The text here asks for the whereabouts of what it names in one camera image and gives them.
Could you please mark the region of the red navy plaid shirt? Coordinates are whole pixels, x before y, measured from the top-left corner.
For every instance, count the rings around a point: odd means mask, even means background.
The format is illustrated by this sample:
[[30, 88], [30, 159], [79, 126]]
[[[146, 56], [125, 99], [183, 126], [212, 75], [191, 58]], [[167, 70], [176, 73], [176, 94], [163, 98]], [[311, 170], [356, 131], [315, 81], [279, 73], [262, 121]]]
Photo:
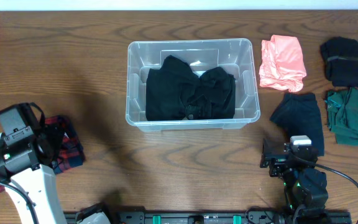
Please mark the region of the red navy plaid shirt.
[[66, 116], [58, 115], [47, 118], [45, 123], [47, 125], [56, 124], [65, 131], [57, 165], [53, 165], [54, 173], [58, 175], [68, 169], [82, 166], [85, 161], [83, 146], [80, 143], [71, 121]]

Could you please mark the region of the black buttoned garment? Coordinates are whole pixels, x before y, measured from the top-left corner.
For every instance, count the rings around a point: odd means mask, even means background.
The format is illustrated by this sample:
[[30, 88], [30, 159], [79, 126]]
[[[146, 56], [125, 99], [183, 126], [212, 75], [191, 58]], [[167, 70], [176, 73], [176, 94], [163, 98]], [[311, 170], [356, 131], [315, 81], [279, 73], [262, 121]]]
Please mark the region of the black buttoned garment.
[[235, 80], [221, 67], [197, 76], [186, 62], [169, 55], [160, 69], [149, 70], [145, 117], [147, 121], [232, 119]]

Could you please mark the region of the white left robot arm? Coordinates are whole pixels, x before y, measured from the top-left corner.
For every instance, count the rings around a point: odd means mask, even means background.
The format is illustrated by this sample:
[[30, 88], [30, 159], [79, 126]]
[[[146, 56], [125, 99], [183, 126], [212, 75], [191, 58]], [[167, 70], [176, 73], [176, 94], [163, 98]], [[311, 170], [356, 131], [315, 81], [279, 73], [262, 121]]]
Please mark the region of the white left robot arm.
[[53, 168], [62, 146], [63, 128], [45, 123], [19, 103], [0, 111], [0, 182], [14, 202], [22, 223], [66, 223]]

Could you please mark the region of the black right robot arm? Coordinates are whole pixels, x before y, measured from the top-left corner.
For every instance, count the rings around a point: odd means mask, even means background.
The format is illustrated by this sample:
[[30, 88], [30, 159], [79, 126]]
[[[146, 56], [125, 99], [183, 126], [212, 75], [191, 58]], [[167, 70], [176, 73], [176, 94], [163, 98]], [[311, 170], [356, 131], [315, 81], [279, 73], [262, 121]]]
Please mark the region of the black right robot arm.
[[326, 174], [315, 169], [319, 151], [308, 136], [292, 136], [279, 144], [263, 140], [261, 168], [283, 181], [286, 209], [273, 216], [273, 223], [319, 220], [328, 199]]

